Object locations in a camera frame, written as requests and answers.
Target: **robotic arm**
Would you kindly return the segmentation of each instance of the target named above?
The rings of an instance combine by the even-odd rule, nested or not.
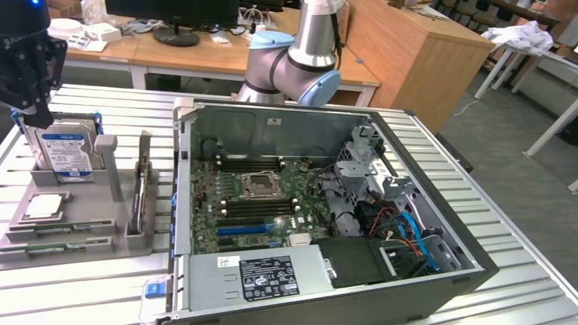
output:
[[[59,89],[67,43],[48,36],[46,0],[0,1],[0,105],[24,114],[24,123],[46,129],[51,90]]]
[[[342,5],[343,0],[303,0],[295,38],[273,31],[254,34],[240,102],[283,104],[289,95],[305,106],[327,104],[342,81],[337,28]]]

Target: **red cable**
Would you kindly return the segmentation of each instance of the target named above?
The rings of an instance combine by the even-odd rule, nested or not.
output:
[[[406,243],[409,244],[409,247],[413,249],[413,251],[415,252],[415,256],[419,256],[419,252],[413,244],[413,242],[410,242],[406,238],[402,238],[402,240],[406,241]]]
[[[378,225],[379,217],[382,216],[383,211],[387,210],[387,209],[391,209],[391,208],[385,207],[378,212],[378,216],[375,217],[375,221],[373,222],[373,226],[371,226],[371,230],[370,230],[370,236],[373,235],[373,231],[375,230],[375,226]]]

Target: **chair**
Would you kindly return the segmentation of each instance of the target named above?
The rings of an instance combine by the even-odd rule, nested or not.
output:
[[[446,9],[450,9],[450,11],[455,8],[455,1],[457,0],[439,0],[435,6],[435,10],[438,10],[438,7],[442,6],[442,11],[445,12]]]
[[[498,18],[495,17],[498,13],[498,8],[494,6],[490,6],[490,2],[487,0],[478,0],[477,1],[477,14],[471,17],[471,20],[478,23],[477,27],[474,28],[474,31],[481,33],[481,27],[482,25],[487,27],[494,27],[498,24]]]
[[[498,13],[495,14],[498,18],[498,24],[495,27],[509,27],[513,26],[515,21],[518,20],[518,16],[514,16],[511,12],[499,8]]]
[[[474,3],[474,0],[462,0],[458,3],[458,6],[455,7],[455,14],[459,14],[458,19],[454,19],[454,16],[451,17],[451,19],[454,19],[455,21],[461,21],[461,19],[463,18],[463,16],[467,16],[470,19],[467,20],[467,24],[466,26],[470,24],[471,21],[471,17],[474,16],[474,14],[478,12],[477,9],[477,4]]]

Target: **computer monitor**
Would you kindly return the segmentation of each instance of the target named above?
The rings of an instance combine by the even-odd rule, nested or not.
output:
[[[259,10],[270,10],[271,12],[283,11],[285,0],[240,0],[242,7],[251,8],[256,5]]]
[[[175,24],[174,28],[156,30],[154,35],[162,43],[180,47],[199,43],[199,37],[179,25],[234,28],[239,15],[239,0],[106,0],[106,4],[110,14]]]

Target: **wooden cabinet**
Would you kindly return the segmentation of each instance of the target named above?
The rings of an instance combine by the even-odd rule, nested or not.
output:
[[[347,1],[347,47],[382,83],[370,106],[414,111],[437,133],[494,44],[457,22],[385,0]]]

